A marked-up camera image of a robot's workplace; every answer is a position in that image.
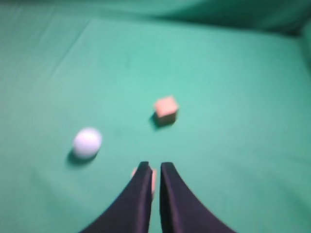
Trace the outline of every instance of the green fabric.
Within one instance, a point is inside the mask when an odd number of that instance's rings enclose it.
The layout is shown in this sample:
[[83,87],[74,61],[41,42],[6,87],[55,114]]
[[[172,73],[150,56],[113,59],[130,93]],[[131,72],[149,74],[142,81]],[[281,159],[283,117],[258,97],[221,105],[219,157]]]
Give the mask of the green fabric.
[[311,17],[311,0],[23,0],[23,4],[54,4],[86,12],[111,12],[159,19],[297,32]]
[[301,44],[307,63],[311,67],[311,20],[302,30]]
[[[0,61],[0,232],[78,232],[143,160],[175,163],[237,232],[310,232],[311,76],[298,39],[8,4]],[[155,130],[153,103],[170,94],[179,118]],[[104,143],[77,165],[68,153],[87,126]]]

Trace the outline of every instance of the block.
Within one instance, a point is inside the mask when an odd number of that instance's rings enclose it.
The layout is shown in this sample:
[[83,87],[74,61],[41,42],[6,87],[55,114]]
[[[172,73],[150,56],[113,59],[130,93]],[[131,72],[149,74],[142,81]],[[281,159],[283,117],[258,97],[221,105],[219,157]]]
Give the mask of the block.
[[158,100],[154,108],[157,121],[160,125],[173,124],[176,121],[179,106],[173,96]]

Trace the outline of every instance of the orange cube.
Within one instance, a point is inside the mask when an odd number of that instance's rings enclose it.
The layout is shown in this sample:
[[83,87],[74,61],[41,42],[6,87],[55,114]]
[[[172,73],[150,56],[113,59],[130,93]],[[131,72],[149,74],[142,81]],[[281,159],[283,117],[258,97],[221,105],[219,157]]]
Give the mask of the orange cube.
[[176,121],[179,106],[173,96],[158,100],[154,108],[159,124],[173,124]]

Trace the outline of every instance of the foam cube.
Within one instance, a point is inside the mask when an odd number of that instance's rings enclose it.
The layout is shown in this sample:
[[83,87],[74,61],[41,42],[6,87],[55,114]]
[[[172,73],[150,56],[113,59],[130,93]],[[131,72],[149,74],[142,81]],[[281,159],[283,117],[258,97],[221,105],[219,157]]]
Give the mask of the foam cube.
[[179,106],[173,96],[158,100],[154,107],[160,125],[173,124],[176,121]]

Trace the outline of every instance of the white ball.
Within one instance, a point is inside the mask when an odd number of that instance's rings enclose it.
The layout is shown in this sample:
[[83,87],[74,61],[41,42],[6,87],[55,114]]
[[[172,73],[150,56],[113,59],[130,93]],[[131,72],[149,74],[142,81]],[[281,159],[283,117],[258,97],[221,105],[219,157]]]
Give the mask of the white ball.
[[73,153],[80,159],[89,159],[97,154],[102,145],[102,135],[94,128],[78,132],[73,141]]

